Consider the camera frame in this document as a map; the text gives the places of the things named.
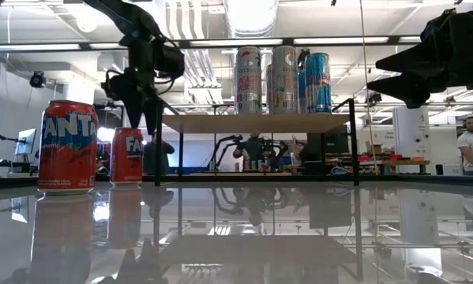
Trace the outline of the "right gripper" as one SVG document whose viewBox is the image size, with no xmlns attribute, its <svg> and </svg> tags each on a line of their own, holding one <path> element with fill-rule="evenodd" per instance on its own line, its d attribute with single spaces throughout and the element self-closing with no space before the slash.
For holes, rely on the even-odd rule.
<svg viewBox="0 0 473 284">
<path fill-rule="evenodd" d="M 473 10 L 444 10 L 427 22 L 420 44 L 382 58 L 375 66 L 402 74 L 374 80 L 367 88 L 403 101 L 408 109 L 421 107 L 432 93 L 446 88 L 472 90 Z"/>
</svg>

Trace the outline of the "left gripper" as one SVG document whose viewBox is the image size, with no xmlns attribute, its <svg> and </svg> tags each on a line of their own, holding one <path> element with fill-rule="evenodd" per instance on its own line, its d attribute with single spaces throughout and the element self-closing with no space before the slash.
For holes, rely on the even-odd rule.
<svg viewBox="0 0 473 284">
<path fill-rule="evenodd" d="M 100 83 L 107 98 L 124 102 L 132 128 L 139 126 L 144 114 L 148 135 L 162 126 L 163 100 L 157 99 L 160 92 L 155 87 L 156 76 L 154 69 L 125 69 L 123 73 L 108 69 Z"/>
</svg>

